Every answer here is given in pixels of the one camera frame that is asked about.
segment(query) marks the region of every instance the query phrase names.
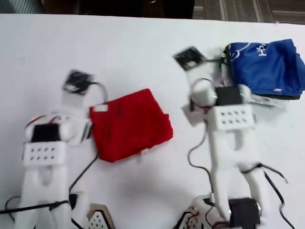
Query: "blue fabric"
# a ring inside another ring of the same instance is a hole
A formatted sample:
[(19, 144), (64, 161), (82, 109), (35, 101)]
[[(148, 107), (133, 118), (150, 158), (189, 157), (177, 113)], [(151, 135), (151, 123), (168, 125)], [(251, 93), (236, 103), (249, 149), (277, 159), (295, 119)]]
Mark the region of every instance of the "blue fabric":
[(291, 39), (229, 46), (234, 84), (255, 94), (300, 95), (305, 90), (305, 65)]

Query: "red wire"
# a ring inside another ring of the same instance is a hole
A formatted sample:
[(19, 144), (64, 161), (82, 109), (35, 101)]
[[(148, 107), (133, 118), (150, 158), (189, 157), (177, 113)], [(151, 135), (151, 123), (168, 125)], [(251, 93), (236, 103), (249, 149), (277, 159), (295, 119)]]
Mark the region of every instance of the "red wire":
[(38, 119), (41, 119), (43, 117), (45, 117), (45, 115), (38, 116), (37, 118), (32, 119), (28, 124), (26, 124), (25, 128), (27, 128), (30, 124), (32, 124), (33, 122), (36, 122)]
[(55, 117), (53, 117), (51, 120), (50, 120), (50, 122), (49, 123), (52, 123), (56, 118), (58, 118), (59, 116), (55, 116)]

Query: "white table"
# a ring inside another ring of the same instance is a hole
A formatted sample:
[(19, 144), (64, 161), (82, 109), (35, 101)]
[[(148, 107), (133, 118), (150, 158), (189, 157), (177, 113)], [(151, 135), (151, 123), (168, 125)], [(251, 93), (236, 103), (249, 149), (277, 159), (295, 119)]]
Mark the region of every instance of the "white table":
[[(21, 192), (24, 125), (59, 103), (61, 84), (70, 69), (96, 75), (110, 99), (150, 88), (170, 115), (174, 138), (145, 156), (109, 164), (96, 162), (78, 184), (92, 203), (106, 204), (117, 229), (170, 229), (192, 199), (210, 190), (206, 174), (190, 167), (186, 154), (203, 134), (191, 127), (181, 107), (189, 85), (172, 55), (194, 45), (209, 57), (231, 42), (271, 42), (292, 38), (305, 57), (305, 26), (220, 21), (136, 19), (93, 16), (0, 15), (0, 197)], [(93, 89), (87, 104), (99, 100)], [(270, 173), (282, 192), (284, 212), (303, 228), (305, 205), (305, 103), (291, 101), (279, 112), (255, 108), (263, 162), (282, 171), (290, 185)], [(90, 142), (69, 151), (71, 181), (94, 157)], [(193, 161), (209, 167), (208, 143)], [(247, 194), (241, 175), (230, 192)], [(278, 213), (279, 200), (269, 188), (273, 213), (266, 227), (289, 228)], [(10, 228), (7, 216), (1, 216)]]

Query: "red fabric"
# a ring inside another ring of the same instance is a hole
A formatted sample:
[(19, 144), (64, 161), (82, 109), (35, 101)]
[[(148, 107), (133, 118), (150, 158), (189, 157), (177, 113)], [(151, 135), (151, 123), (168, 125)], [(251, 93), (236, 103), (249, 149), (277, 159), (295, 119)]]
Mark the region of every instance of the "red fabric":
[(124, 159), (173, 137), (169, 115), (163, 114), (149, 89), (107, 104), (107, 112), (96, 112), (90, 107), (100, 159), (109, 162)]

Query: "floor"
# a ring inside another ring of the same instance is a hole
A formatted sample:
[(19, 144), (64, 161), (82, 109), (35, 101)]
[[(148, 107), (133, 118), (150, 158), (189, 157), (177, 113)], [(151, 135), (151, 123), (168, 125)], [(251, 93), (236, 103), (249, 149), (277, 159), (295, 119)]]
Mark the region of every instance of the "floor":
[(193, 19), (305, 24), (305, 0), (195, 0)]

